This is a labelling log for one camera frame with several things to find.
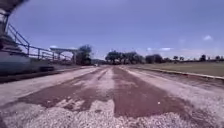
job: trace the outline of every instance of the cracked pavement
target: cracked pavement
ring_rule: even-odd
[[[182,79],[105,66],[1,84],[0,128],[224,127],[224,90]]]

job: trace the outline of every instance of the fence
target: fence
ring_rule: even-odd
[[[31,46],[30,43],[9,23],[6,27],[6,33],[12,38],[15,44],[17,44],[21,48],[22,52],[30,58],[35,58],[38,60],[50,60],[56,62],[72,60],[72,57],[65,56],[63,54],[59,55],[47,49]]]

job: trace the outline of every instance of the sky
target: sky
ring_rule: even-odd
[[[223,0],[30,0],[10,17],[33,46],[224,55]]]

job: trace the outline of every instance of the grass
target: grass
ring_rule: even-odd
[[[163,69],[169,71],[190,72],[212,76],[224,77],[224,63],[167,63],[167,64],[145,64],[138,67]]]

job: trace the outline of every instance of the weathered asphalt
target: weathered asphalt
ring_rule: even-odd
[[[0,128],[224,127],[224,90],[196,83],[100,67],[1,84]]]

